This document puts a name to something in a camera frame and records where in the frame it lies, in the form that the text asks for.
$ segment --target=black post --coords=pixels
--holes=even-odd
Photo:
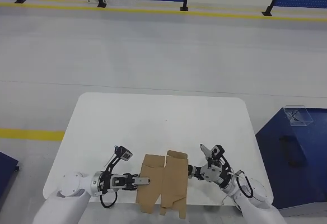
[[[270,5],[267,7],[267,9],[265,10],[265,12],[262,12],[263,16],[272,16],[272,14],[270,13],[273,6],[275,5],[275,0],[272,0],[272,2],[270,3]]]
[[[184,0],[184,5],[180,8],[181,11],[188,12],[187,0]]]
[[[99,0],[98,8],[106,8],[106,0]]]

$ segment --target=blue container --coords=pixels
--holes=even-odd
[[[308,126],[291,126],[282,108],[256,134],[278,209],[327,202],[327,109],[307,111]]]

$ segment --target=black cable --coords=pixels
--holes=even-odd
[[[115,192],[115,200],[110,204],[110,205],[105,205],[104,204],[104,202],[102,201],[102,195],[100,195],[100,203],[101,203],[101,205],[104,207],[104,208],[111,208],[114,204],[115,204],[115,202],[116,202],[116,200],[118,199],[118,192]]]
[[[246,181],[247,181],[247,183],[248,183],[249,189],[251,190],[251,195],[247,195],[247,194],[244,192],[244,190],[243,190],[242,187],[241,187],[241,184],[240,184],[240,181],[239,181],[239,177],[236,178],[236,181],[237,181],[238,187],[239,187],[239,189],[241,190],[241,192],[244,194],[244,196],[246,196],[247,198],[253,198],[253,189],[252,189],[252,186],[251,186],[251,184],[250,184],[248,178],[247,178],[246,176],[245,176],[245,178],[246,178]]]

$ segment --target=blue barrier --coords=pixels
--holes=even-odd
[[[274,6],[303,7],[303,8],[327,8],[327,0],[276,0]]]

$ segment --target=cardboard box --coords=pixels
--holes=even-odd
[[[188,186],[187,154],[169,150],[165,157],[145,155],[141,166],[141,177],[149,177],[150,184],[139,186],[136,203],[141,212],[152,213],[153,207],[161,195],[160,215],[167,209],[179,211],[180,218],[186,218]]]

